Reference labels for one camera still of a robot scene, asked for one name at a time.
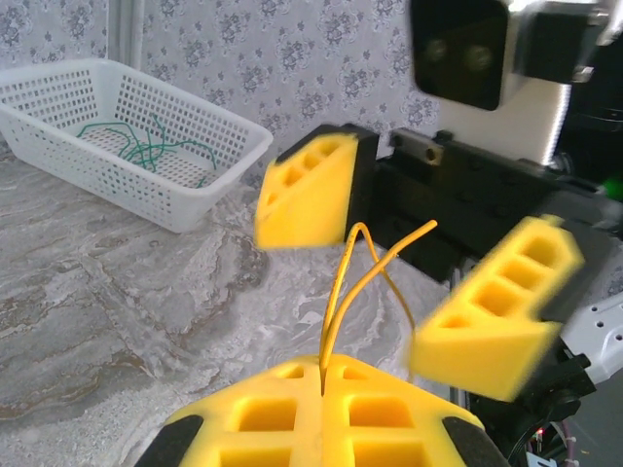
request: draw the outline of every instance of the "wire bundle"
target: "wire bundle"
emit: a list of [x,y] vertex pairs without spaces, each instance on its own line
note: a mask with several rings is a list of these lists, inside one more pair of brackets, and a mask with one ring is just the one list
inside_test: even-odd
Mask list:
[[[154,123],[159,128],[162,141],[160,143],[152,142],[152,135],[149,131],[147,131],[147,143],[141,142],[140,139],[136,136],[136,133],[132,129],[130,125],[125,122],[106,122],[101,124],[88,124],[84,126],[76,137],[82,137],[88,130],[94,127],[104,126],[105,131],[110,131],[111,133],[119,134],[123,136],[127,143],[126,145],[119,151],[117,154],[118,157],[123,159],[124,161],[132,162],[136,165],[140,165],[146,170],[150,170],[151,172],[156,172],[157,169],[157,161],[166,153],[176,153],[173,148],[179,148],[184,145],[195,145],[201,148],[204,148],[212,159],[212,166],[214,170],[216,170],[216,161],[214,159],[214,152],[212,148],[209,146],[200,143],[199,141],[195,141],[193,139],[180,141],[177,143],[167,143],[166,142],[166,128],[161,124],[158,120],[158,116],[156,114],[152,114],[152,118],[154,119]],[[121,126],[124,127],[129,135],[123,131],[115,129],[111,126]],[[200,188],[205,182],[206,177],[203,177],[200,182],[197,184],[195,188]]]
[[[424,224],[422,227],[417,229],[416,231],[408,234],[403,239],[398,241],[395,245],[393,245],[387,253],[380,260],[379,256],[374,247],[374,242],[372,241],[372,236],[370,235],[370,231],[366,227],[365,224],[359,222],[355,224],[352,229],[350,229],[350,233],[348,234],[347,245],[344,251],[344,255],[342,256],[342,260],[340,261],[340,265],[338,266],[338,273],[336,276],[336,280],[333,284],[333,289],[331,290],[331,295],[329,296],[329,302],[327,304],[327,308],[324,314],[324,321],[322,323],[322,334],[320,336],[320,381],[321,381],[321,389],[324,394],[324,381],[327,373],[327,367],[329,366],[329,359],[333,352],[333,347],[335,346],[335,340],[338,336],[338,332],[340,330],[340,325],[342,324],[342,320],[347,312],[348,307],[354,299],[357,297],[359,292],[368,285],[368,283],[374,279],[376,275],[379,273],[383,275],[389,287],[393,291],[393,293],[398,298],[398,301],[402,305],[405,314],[407,315],[407,319],[409,319],[409,324],[412,328],[415,329],[416,323],[413,318],[413,315],[407,306],[407,303],[393,283],[393,281],[387,275],[385,271],[385,266],[398,256],[400,251],[409,246],[411,243],[416,241],[418,238],[428,234],[435,227],[437,227],[436,221],[429,221]],[[336,306],[338,302],[338,297],[340,295],[340,290],[342,288],[342,283],[344,282],[344,277],[346,275],[348,264],[350,262],[350,257],[352,256],[352,250],[354,249],[354,244],[357,241],[357,236],[362,233],[366,243],[368,245],[368,249],[370,250],[370,254],[372,255],[372,259],[375,264],[372,268],[363,276],[359,281],[350,289],[347,293],[346,297],[342,300],[340,307],[336,311]]]

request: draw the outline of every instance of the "white plastic basket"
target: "white plastic basket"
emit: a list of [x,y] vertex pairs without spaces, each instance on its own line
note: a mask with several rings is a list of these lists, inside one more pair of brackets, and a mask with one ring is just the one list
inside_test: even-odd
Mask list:
[[[202,145],[141,166],[119,157],[128,144],[119,133],[93,127],[76,137],[108,122],[130,125],[143,143],[148,134],[163,142],[163,127],[167,143]],[[21,160],[176,233],[192,230],[273,142],[261,126],[103,59],[0,72],[0,131]]]

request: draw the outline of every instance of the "marble countertop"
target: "marble countertop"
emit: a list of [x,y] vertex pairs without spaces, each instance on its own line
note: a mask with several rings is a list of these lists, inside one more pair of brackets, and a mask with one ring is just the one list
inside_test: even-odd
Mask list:
[[[132,465],[178,408],[317,353],[342,249],[258,251],[255,197],[239,186],[177,235],[0,156],[0,466]],[[358,248],[347,286],[371,265]],[[418,319],[447,293],[388,271]],[[408,336],[378,278],[336,351],[404,377]]]

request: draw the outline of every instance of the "floral wallpaper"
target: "floral wallpaper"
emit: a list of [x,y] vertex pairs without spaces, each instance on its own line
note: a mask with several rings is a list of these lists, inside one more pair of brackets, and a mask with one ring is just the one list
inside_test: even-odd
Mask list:
[[[106,56],[108,0],[0,0],[0,71]],[[0,135],[0,154],[8,151]]]
[[412,85],[405,0],[145,3],[143,71],[275,136],[251,185],[322,123],[434,130],[437,103]]

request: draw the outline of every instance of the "yellow wire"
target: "yellow wire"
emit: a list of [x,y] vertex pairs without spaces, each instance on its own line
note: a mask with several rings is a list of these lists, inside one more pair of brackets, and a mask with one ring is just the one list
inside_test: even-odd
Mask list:
[[[324,321],[322,322],[322,334],[320,335],[320,354],[322,354],[322,349],[326,344],[327,332],[329,330],[329,325],[333,320],[333,315],[335,313],[335,308],[338,304],[338,298],[340,295],[340,290],[342,289],[342,283],[344,282],[344,277],[346,276],[348,264],[350,263],[350,257],[352,256],[352,250],[354,249],[354,244],[357,241],[357,236],[362,232],[363,236],[366,240],[366,244],[368,245],[368,249],[370,250],[370,255],[375,263],[379,262],[379,256],[377,255],[377,250],[374,247],[374,241],[372,240],[372,236],[370,235],[370,231],[368,227],[362,222],[356,223],[350,229],[350,233],[348,234],[346,248],[344,250],[344,254],[342,255],[342,260],[340,261],[340,265],[338,266],[338,273],[336,274],[335,282],[333,283],[333,288],[331,289],[331,295],[329,295],[329,301],[327,303],[327,308],[324,313]],[[409,320],[409,325],[411,329],[416,328],[416,321],[413,318],[413,314],[407,305],[407,301],[398,290],[396,284],[391,280],[385,268],[381,269],[381,274],[387,281],[387,284],[396,295],[398,302],[402,305],[402,308],[407,315],[407,319]]]
[[324,381],[326,378],[327,367],[329,364],[329,358],[331,357],[331,353],[333,352],[333,347],[335,345],[335,340],[338,336],[338,331],[340,330],[340,325],[342,324],[342,320],[344,319],[344,315],[347,312],[348,307],[355,299],[355,297],[361,292],[361,290],[368,285],[368,283],[379,273],[387,264],[394,259],[400,251],[409,246],[411,243],[416,241],[418,238],[428,234],[435,227],[437,227],[437,221],[429,221],[424,224],[422,227],[417,229],[416,231],[408,234],[403,239],[398,241],[395,245],[393,245],[389,251],[383,256],[383,258],[378,261],[366,274],[359,279],[359,281],[350,289],[347,293],[346,297],[342,301],[342,304],[338,308],[338,311],[335,314],[335,317],[331,319],[331,322],[328,325],[328,329],[326,332],[325,345],[323,345],[320,353],[320,382],[321,382],[321,390],[322,394],[324,394]]

